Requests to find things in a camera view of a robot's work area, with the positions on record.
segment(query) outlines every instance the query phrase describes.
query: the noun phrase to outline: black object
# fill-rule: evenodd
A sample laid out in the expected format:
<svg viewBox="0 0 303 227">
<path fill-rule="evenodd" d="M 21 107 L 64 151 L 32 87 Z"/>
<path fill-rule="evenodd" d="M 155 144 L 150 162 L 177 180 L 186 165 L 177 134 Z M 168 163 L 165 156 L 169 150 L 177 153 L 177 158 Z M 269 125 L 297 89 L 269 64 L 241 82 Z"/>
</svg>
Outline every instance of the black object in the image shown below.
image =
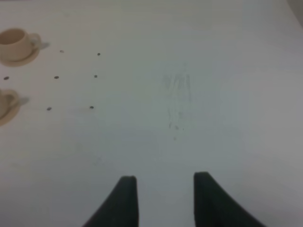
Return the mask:
<svg viewBox="0 0 303 227">
<path fill-rule="evenodd" d="M 138 227 L 137 180 L 121 177 L 111 194 L 84 227 Z"/>
<path fill-rule="evenodd" d="M 195 173 L 196 227 L 265 227 L 234 201 L 209 173 Z"/>
</svg>

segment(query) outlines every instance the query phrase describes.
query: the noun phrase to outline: saucer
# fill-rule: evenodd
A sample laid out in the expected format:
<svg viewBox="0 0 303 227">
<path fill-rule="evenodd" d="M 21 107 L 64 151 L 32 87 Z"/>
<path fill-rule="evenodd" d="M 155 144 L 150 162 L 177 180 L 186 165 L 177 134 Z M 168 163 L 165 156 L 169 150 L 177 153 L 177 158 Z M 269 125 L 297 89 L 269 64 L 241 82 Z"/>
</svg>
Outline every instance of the saucer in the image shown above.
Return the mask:
<svg viewBox="0 0 303 227">
<path fill-rule="evenodd" d="M 20 61 L 8 61 L 5 59 L 0 58 L 0 62 L 2 65 L 9 66 L 9 67 L 17 67 L 17 66 L 22 66 L 30 63 L 33 61 L 39 54 L 40 48 L 36 48 L 33 50 L 33 52 L 25 59 L 20 60 Z"/>
<path fill-rule="evenodd" d="M 20 110 L 20 103 L 17 103 L 13 107 L 11 107 L 9 111 L 3 117 L 0 118 L 0 126 L 10 122 L 17 115 L 19 110 Z"/>
</svg>

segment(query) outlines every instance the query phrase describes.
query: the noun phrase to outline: cup handle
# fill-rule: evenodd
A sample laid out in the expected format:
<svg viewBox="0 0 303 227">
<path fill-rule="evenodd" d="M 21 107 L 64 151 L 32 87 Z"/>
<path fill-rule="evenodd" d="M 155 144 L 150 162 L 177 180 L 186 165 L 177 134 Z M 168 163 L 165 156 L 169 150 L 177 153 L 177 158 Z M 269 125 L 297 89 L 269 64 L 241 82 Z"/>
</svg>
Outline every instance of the cup handle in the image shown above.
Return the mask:
<svg viewBox="0 0 303 227">
<path fill-rule="evenodd" d="M 13 106 L 19 103 L 20 98 L 16 91 L 6 90 L 3 91 L 3 95 L 13 97 L 13 99 L 9 102 L 9 108 L 12 108 Z"/>
<path fill-rule="evenodd" d="M 35 45 L 34 45 L 34 49 L 37 49 L 37 48 L 41 47 L 42 41 L 41 41 L 40 35 L 38 35 L 37 33 L 32 33 L 32 34 L 29 34 L 28 37 L 29 37 L 30 40 L 32 40 L 32 39 L 37 40 L 37 43 L 35 43 Z"/>
</svg>

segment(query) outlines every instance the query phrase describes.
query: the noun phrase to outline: beige cup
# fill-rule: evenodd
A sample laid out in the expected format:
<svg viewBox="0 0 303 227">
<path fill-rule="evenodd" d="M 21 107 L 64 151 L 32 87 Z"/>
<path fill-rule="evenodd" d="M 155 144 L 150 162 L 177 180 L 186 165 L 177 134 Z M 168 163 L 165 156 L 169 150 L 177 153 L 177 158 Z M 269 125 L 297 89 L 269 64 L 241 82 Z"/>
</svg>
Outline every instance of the beige cup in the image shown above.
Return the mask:
<svg viewBox="0 0 303 227">
<path fill-rule="evenodd" d="M 41 37 L 27 34 L 19 28 L 12 28 L 0 33 L 0 57 L 5 61 L 21 61 L 26 59 L 36 48 L 41 46 Z"/>
<path fill-rule="evenodd" d="M 0 90 L 0 119 L 5 116 L 10 110 L 19 103 L 19 96 L 13 90 Z"/>
</svg>

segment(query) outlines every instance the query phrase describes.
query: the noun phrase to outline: cup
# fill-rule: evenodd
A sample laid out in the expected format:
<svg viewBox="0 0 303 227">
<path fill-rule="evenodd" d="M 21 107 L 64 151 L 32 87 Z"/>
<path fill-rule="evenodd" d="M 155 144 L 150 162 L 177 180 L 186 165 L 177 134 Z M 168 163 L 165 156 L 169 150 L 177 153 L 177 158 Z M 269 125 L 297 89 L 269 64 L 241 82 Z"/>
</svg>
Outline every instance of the cup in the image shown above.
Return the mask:
<svg viewBox="0 0 303 227">
<path fill-rule="evenodd" d="M 19 96 L 13 90 L 0 90 L 0 119 L 5 116 L 9 110 L 19 103 Z"/>
<path fill-rule="evenodd" d="M 0 57 L 5 61 L 24 60 L 40 46 L 41 37 L 36 33 L 28 34 L 20 28 L 0 33 Z"/>
</svg>

